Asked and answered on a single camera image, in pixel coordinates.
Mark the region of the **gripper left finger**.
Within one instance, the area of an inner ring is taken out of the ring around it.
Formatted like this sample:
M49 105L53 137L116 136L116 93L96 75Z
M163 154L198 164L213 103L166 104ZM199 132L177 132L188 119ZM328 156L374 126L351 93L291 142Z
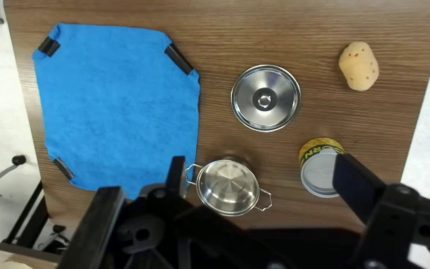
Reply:
M122 187L100 188L57 269L193 269L192 241L176 227L193 208L186 189L183 156L172 158L164 184L130 203Z

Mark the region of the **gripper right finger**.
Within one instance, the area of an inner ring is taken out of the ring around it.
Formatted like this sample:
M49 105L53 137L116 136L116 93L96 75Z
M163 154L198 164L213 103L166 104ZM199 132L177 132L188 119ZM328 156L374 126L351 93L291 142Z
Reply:
M333 187L365 225L351 268L422 269L408 252L411 244L430 252L430 199L404 184L385 184L350 154L336 155Z

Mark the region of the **black tape strip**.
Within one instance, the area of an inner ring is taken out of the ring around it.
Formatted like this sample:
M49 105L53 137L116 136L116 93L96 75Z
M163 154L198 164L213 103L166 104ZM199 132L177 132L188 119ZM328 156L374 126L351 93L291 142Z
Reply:
M172 62L186 75L192 72L192 65L186 60L174 43L169 44L169 46L165 48L164 53L169 56Z
M39 45L38 51L48 57L52 57L60 48L60 43L55 39L46 36L44 41Z
M65 165L65 163L60 158L55 158L52 162L62 172L62 174L67 178L67 180L71 181L74 178L73 172L67 167L67 165Z

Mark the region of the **wooden board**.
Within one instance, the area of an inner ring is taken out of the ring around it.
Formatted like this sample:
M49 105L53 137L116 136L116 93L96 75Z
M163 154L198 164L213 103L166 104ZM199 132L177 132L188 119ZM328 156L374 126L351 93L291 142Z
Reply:
M0 243L0 269L56 269L61 255Z

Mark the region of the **yellow can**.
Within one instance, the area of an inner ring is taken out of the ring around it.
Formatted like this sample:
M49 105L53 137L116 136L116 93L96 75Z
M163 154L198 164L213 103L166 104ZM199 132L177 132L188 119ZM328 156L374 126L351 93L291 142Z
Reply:
M311 139L301 147L300 178L307 191L321 198L339 196L333 187L333 172L337 155L344 153L342 145L328 137Z

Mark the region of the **blue cloth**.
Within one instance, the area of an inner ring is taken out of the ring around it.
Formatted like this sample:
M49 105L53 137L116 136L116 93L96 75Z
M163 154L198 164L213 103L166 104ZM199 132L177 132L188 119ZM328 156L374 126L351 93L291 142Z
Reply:
M45 145L83 190L121 186L135 199L164 183L172 158L196 161L199 75L164 51L173 41L145 28L56 24L60 48L34 51Z

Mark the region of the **small steel pot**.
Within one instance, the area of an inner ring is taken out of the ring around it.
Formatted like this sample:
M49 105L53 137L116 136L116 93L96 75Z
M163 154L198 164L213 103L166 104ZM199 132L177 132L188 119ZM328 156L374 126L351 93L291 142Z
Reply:
M252 209L264 212L273 206L272 194L259 185L249 165L228 158L185 169L187 184L196 188L200 201L225 217L239 217Z

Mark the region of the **toy potato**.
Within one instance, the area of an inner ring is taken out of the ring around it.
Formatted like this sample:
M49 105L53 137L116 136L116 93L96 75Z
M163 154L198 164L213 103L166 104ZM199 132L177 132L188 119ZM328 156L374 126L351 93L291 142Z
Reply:
M339 57L339 68L348 87L355 91L370 89L380 74L378 61L365 41L354 41L343 50Z

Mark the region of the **steel pot lid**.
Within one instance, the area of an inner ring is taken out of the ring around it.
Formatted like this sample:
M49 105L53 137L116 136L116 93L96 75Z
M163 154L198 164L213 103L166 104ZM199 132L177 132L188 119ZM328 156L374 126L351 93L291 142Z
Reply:
M232 111L241 124L258 132L284 128L296 116L301 88L280 66L258 65L239 75L231 90Z

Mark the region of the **black metal frame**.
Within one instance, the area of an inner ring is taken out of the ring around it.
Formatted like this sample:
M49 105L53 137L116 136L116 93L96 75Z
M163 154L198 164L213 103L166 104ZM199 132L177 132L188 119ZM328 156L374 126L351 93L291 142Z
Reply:
M53 225L49 238L37 243L49 220L46 198L42 192L42 182L39 182L11 228L10 233L2 240L2 243L60 255L70 243L70 240L64 235L64 232L66 232L65 226Z

